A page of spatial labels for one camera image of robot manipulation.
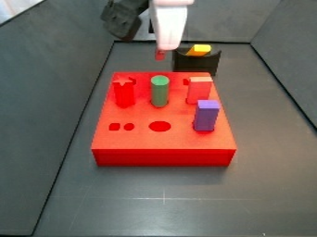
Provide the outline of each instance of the small hole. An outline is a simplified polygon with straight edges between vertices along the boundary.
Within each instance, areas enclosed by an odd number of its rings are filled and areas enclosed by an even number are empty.
[[[120,129],[120,123],[109,123],[108,130],[109,131],[117,131]]]
[[[152,131],[167,131],[171,129],[171,124],[165,121],[155,121],[148,125]]]
[[[124,125],[124,129],[125,129],[127,131],[133,130],[133,124],[132,124],[132,123],[127,123],[127,124]]]

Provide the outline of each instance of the black table surface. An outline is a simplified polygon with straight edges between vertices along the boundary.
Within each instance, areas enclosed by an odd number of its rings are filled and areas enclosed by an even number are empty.
[[[171,70],[113,45],[34,235],[315,235],[317,138],[248,44],[216,44],[213,83],[238,145],[227,168],[98,168],[92,135],[113,71]]]

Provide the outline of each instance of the red base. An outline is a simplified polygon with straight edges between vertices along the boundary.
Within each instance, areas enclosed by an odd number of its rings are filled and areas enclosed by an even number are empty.
[[[151,105],[151,78],[169,79],[168,104]],[[209,76],[205,72],[117,72],[111,81],[129,77],[135,105],[121,108],[115,104],[113,86],[108,95],[92,140],[97,166],[227,166],[236,145],[220,109],[211,132],[196,132],[192,127],[195,105],[185,104],[188,86],[183,80]],[[213,84],[208,99],[218,100]]]

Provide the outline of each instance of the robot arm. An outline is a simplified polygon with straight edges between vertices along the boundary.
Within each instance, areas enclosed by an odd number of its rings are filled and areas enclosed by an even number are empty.
[[[156,35],[156,60],[177,48],[187,19],[187,5],[193,0],[149,0],[149,18]]]

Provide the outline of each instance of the green peg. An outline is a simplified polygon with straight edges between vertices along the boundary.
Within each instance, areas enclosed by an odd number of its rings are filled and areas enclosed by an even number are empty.
[[[169,79],[164,76],[151,78],[151,103],[155,107],[163,107],[168,102],[168,85]]]

